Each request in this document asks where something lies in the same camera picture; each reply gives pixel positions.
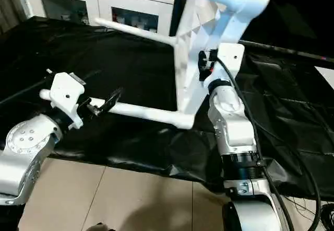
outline robotic arm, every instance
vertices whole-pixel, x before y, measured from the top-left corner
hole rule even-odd
[[[83,82],[75,74],[57,73],[51,90],[41,90],[40,97],[51,101],[52,110],[28,121],[18,123],[6,137],[0,155],[0,205],[23,205],[33,190],[41,164],[54,146],[72,128],[83,126],[83,118],[91,118],[109,111],[118,101],[121,90],[112,93],[101,106],[81,99]]]

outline black tablecloth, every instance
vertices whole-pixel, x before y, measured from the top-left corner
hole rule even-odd
[[[75,72],[85,94],[105,98],[124,87],[120,101],[176,110],[173,49],[100,27],[32,18],[0,38],[0,140],[16,123],[50,108],[39,98],[47,68]],[[321,196],[334,199],[334,92],[300,56],[246,47],[237,76],[256,121],[269,172],[279,191],[309,197],[312,186],[291,155],[297,149],[318,182]],[[52,156],[199,181],[222,190],[221,159],[206,100],[189,131],[159,122],[108,114],[71,131]]]

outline white cabinet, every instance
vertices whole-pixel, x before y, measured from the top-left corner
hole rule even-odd
[[[169,35],[174,0],[29,0],[34,15],[97,25],[105,18]]]
[[[34,15],[96,25],[98,0],[29,0]]]

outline tile floor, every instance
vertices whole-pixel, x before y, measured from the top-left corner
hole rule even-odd
[[[198,183],[47,159],[19,227],[85,231],[103,222],[117,231],[220,231],[224,201]],[[296,202],[314,211],[312,201]],[[286,203],[295,230],[307,230],[311,221]],[[310,212],[300,212],[313,218]]]

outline black cable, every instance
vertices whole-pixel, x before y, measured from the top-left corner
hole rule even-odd
[[[248,118],[253,126],[253,129],[254,129],[254,137],[255,137],[255,141],[256,141],[256,144],[257,144],[257,150],[258,150],[258,153],[259,153],[259,158],[261,161],[263,161],[263,155],[262,155],[262,151],[261,151],[261,147],[260,147],[260,142],[259,142],[259,137],[258,137],[258,133],[257,133],[257,129],[256,129],[256,123],[255,123],[255,119],[251,113],[251,110],[248,106],[248,104],[246,103],[246,100],[238,86],[238,84],[236,83],[235,79],[233,78],[231,72],[229,71],[229,69],[225,66],[225,64],[217,57],[217,62],[219,62],[222,67],[224,68],[224,70],[226,71],[226,73],[228,74],[234,88],[235,88],[235,91],[236,93],[238,94],[238,96],[240,97],[241,101],[243,102],[244,106],[245,106],[245,111],[246,113],[248,114]],[[314,191],[315,191],[315,196],[316,196],[316,212],[315,212],[315,217],[314,217],[314,220],[312,222],[312,225],[310,226],[310,228],[308,229],[308,231],[315,231],[316,227],[318,226],[318,223],[320,221],[320,208],[321,208],[321,199],[320,199],[320,193],[319,193],[319,189],[318,189],[318,185],[312,175],[312,173],[310,172],[310,170],[307,168],[307,166],[305,165],[304,161],[301,159],[301,157],[293,152],[293,150],[291,149],[291,152],[294,154],[294,156],[298,159],[299,163],[301,164],[301,166],[304,168],[305,172],[307,173],[307,175],[309,176],[310,178],[310,181],[314,187]],[[280,203],[281,207],[282,207],[282,210],[283,210],[283,213],[285,215],[285,218],[287,219],[288,221],[288,226],[289,226],[289,229],[290,231],[294,231],[294,227],[293,227],[293,224],[292,224],[292,221],[291,221],[291,218],[290,218],[290,215],[289,215],[289,212],[287,210],[287,207],[285,206],[283,200],[282,200],[282,197],[281,195],[279,194],[277,188],[275,187],[275,184],[274,182],[272,181],[271,177],[269,176],[269,173],[267,171],[267,168],[265,166],[263,166],[263,171],[264,171],[264,174],[269,182],[269,185],[272,189],[272,191],[274,192],[274,194],[276,195],[277,197],[277,200],[278,202]]]
[[[321,207],[321,222],[326,231],[334,230],[334,204],[329,203]]]
[[[236,93],[238,94],[238,96],[240,97],[241,101],[243,102],[243,104],[245,106],[245,111],[248,114],[249,121],[251,122],[251,124],[253,126],[253,129],[254,129],[254,137],[255,137],[255,141],[256,141],[256,145],[257,145],[257,151],[259,153],[259,158],[260,158],[261,161],[263,161],[263,156],[262,156],[262,151],[261,151],[261,147],[260,147],[259,137],[258,137],[258,134],[257,134],[257,131],[256,131],[255,120],[253,118],[251,110],[250,110],[248,104],[246,103],[246,100],[245,100],[244,95],[242,94],[242,92],[239,88],[239,85],[236,83],[236,81],[233,78],[229,69],[225,66],[225,64],[218,57],[217,57],[216,60],[217,60],[217,62],[219,62],[222,65],[222,67],[224,68],[224,70],[228,74],[228,76],[229,76],[229,78],[230,78],[230,80],[231,80],[231,82],[232,82],[232,84],[235,88]],[[264,174],[265,174],[265,176],[266,176],[266,178],[269,182],[269,185],[270,185],[272,191],[274,192],[278,202],[280,203],[280,205],[282,207],[283,213],[284,213],[285,218],[287,219],[287,222],[288,222],[289,230],[294,231],[294,227],[293,227],[292,220],[291,220],[291,217],[289,215],[288,209],[285,206],[285,204],[283,202],[283,199],[282,199],[281,195],[279,194],[277,188],[275,187],[275,184],[272,181],[271,177],[269,176],[267,168],[265,166],[263,166],[263,172],[264,172]]]

